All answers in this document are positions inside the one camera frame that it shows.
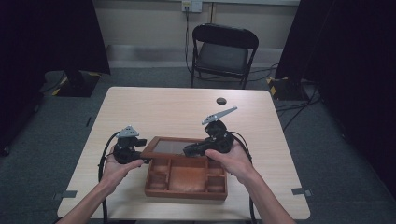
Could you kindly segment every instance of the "black cable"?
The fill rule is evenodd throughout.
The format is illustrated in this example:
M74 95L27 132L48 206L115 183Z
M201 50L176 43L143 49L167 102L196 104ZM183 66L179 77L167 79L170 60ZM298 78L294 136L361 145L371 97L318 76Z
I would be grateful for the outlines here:
M188 63L188 55L189 55L189 40L190 40L190 31L189 31L189 11L190 9L188 7L185 7L186 9L186 40L185 40L185 46L184 46L184 53L186 56L186 66L187 69L189 70L190 74L192 74L192 71L189 68L189 63Z
M113 133L113 135L111 135L111 137L108 139L108 141L107 141L107 143L106 143L106 146L105 146L105 149L103 150L103 154L102 154L102 158L100 159L100 162L99 162L99 172L98 172L98 181L100 182L100 180L102 179L102 176L103 176L103 168L104 168L104 166L105 166L105 161L106 161L106 157L107 156L109 156L109 155L111 155L111 154L108 154L107 156L106 156L106 152L107 152L107 148L108 148L108 146L110 145L110 143L111 143L111 141L113 140L113 138L118 134L119 132L116 132L116 133ZM107 222L108 222L108 217L107 217L107 203L106 203L106 199L104 199L103 201L102 201L102 208L103 208L103 223L104 224L107 224Z
M248 80L247 82L259 81L259 80L262 80L262 79L265 79L265 78L271 76L272 71L273 71L273 70L276 70L276 67L274 67L275 65L277 65L277 63L274 63L273 65L271 65L270 68L261 69L261 70L257 70L257 71L251 71L250 74L252 74L252 73L258 73L258 72L265 72L265 71L270 71L270 72L269 72L266 76L264 76L264 77L259 77L259 78L256 78L256 79L251 79L251 80ZM216 79L220 79L220 78L224 78L224 77L198 77L198 76L194 76L194 78L200 79L200 80L202 80L202 81L223 82L223 83L226 83L226 82L228 82L228 83L231 83L231 82L240 82L240 80L227 80L227 81L225 81L225 80L216 80Z
M288 123L286 123L285 127L282 129L283 132L285 132L286 129L287 129L287 128L289 127L289 125L291 124L291 122L292 122L292 121L293 121L293 120L294 120L305 108L307 108L307 107L310 105L312 99L313 99L314 96L315 96L315 93L317 92L317 88L318 88L318 86L315 86L314 92L312 93L312 96L311 96L311 98L309 98L308 102L307 102L305 105L303 105L299 111L297 111L297 113L289 120Z
M283 111L283 113L280 114L280 115L278 115L277 117L280 118L280 117L282 117L285 113L286 113L286 111Z
M276 112L282 112L282 111L299 109L299 108L304 107L306 105L314 105L314 104L317 104L318 102L320 102L320 99L321 98L319 97L317 100L315 100L314 102L312 102L310 104L303 103L303 104L299 104L299 105L280 105L280 106L277 106L276 108L280 108L280 107L284 107L284 106L289 106L289 108L277 109Z
M211 7L211 10L210 10L210 23L213 22L213 7L214 6L215 6L215 3L212 2L212 7Z
M250 155L250 152L248 151L248 144L247 144L247 141L245 140L245 138L240 133L236 133L236 132L230 132L230 133L235 133L239 137L242 138L244 143L242 143L242 141L239 138L237 138L235 135L233 135L233 139L235 139L239 143L239 145L241 145L242 149L245 150L245 153L247 154L247 158L249 159L250 163L253 164L252 157ZM250 210L250 219L251 219L250 221L251 221L252 224L257 224L257 219L256 219L256 216L254 215L254 207L253 207L253 205L254 205L253 200L249 196L248 197L248 206L249 206L249 210Z
M47 88L47 89L41 91L41 93L45 93L45 92L50 91L50 90L52 90L53 88L59 86L59 84L62 82L63 79L64 79L64 71L62 72L61 77L60 77L59 80L55 83L55 85L53 85L53 86L51 86L51 87L49 87L49 88Z

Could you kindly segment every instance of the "white wall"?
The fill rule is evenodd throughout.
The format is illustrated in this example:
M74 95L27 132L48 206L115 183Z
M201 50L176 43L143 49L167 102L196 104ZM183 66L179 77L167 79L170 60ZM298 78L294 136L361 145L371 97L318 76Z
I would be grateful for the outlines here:
M296 4L285 6L285 1L277 1L282 4L212 4L204 1L202 13L190 13L190 40L192 29L205 22L246 28L259 38L256 58L262 58L265 64L277 63L297 10ZM106 45L184 51L187 23L180 1L99 0L94 3Z

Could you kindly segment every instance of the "wooden tray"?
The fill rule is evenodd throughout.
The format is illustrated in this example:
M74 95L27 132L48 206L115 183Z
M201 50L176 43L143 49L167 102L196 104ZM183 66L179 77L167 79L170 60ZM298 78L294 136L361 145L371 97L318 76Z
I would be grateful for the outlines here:
M219 162L210 161L207 157L187 158L180 153L184 146L200 141L153 138L142 152L142 157L150 155L152 158L145 186L147 196L208 200L227 198L227 174Z

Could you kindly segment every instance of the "baseboard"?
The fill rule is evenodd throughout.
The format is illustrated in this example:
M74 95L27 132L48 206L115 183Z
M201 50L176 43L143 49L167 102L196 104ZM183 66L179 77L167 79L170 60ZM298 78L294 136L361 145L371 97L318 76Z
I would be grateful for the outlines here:
M258 49L252 67L270 67L278 63L283 49ZM110 68L117 67L185 67L186 54L180 47L141 47L109 45L106 48ZM192 49L188 51L191 66Z

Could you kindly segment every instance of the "chair seat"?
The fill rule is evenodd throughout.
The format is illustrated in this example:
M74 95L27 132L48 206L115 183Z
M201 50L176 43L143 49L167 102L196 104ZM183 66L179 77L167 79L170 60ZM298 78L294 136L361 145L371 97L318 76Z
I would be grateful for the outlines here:
M247 61L247 49L204 43L196 61L196 68L242 76L245 74Z

